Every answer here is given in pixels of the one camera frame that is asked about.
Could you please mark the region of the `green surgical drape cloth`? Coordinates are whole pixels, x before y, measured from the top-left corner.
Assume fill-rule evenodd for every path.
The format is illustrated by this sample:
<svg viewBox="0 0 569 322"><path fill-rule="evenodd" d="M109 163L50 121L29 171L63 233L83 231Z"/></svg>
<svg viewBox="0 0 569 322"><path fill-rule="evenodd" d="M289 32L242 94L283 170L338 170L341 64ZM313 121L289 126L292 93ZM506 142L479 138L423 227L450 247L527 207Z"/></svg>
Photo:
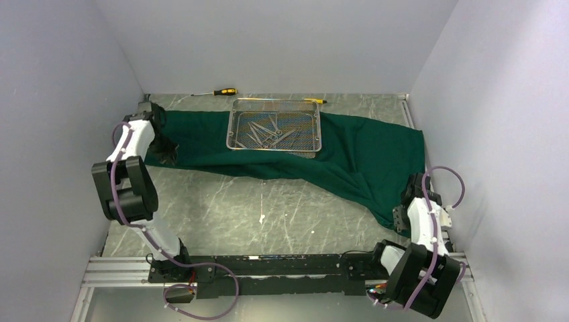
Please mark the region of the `green surgical drape cloth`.
<svg viewBox="0 0 569 322"><path fill-rule="evenodd" d="M303 179L338 197L365 206L380 225L394 226L409 176L425 168L423 134L365 117L321 114L322 147L314 158L261 151L246 127L238 147L226 144L227 111L168 111L164 135L178 144L175 169L264 180Z"/></svg>

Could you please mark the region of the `wire mesh instrument tray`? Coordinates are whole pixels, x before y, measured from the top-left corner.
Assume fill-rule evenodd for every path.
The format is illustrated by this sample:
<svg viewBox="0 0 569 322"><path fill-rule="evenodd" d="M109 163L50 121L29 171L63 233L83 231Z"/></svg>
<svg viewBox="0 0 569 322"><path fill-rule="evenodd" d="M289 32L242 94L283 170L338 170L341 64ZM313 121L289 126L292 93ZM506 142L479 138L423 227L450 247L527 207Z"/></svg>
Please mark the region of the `wire mesh instrument tray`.
<svg viewBox="0 0 569 322"><path fill-rule="evenodd" d="M323 141L320 105L317 99L236 99L229 113L226 146L314 158Z"/></svg>

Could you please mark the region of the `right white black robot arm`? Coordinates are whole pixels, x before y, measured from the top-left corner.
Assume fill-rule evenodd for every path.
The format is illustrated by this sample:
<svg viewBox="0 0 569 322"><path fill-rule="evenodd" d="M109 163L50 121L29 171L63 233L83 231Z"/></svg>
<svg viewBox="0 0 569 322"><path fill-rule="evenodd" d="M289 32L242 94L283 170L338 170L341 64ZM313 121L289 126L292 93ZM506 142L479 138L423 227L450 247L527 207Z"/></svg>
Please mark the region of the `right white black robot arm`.
<svg viewBox="0 0 569 322"><path fill-rule="evenodd" d="M440 316L466 271L465 263L451 257L443 238L452 226L449 212L454 208L442 205L427 173L409 176L393 217L395 229L409 233L411 242L404 247L384 240L376 246L372 263L382 266L388 277L366 289L373 305L411 310L431 319Z"/></svg>

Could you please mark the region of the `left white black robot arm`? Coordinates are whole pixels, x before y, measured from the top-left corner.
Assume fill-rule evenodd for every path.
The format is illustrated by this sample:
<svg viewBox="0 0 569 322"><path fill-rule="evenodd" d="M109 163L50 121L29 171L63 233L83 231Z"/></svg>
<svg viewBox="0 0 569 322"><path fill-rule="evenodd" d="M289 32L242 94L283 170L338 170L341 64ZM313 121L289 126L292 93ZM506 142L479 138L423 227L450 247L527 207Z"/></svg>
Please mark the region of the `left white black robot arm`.
<svg viewBox="0 0 569 322"><path fill-rule="evenodd" d="M120 138L105 161L92 166L91 174L108 220L134 231L160 266L187 267L186 247L156 213L158 193L144 163L151 155L160 164L175 164L178 144L163 134L165 124L163 107L149 100L139 103L136 113L115 126Z"/></svg>

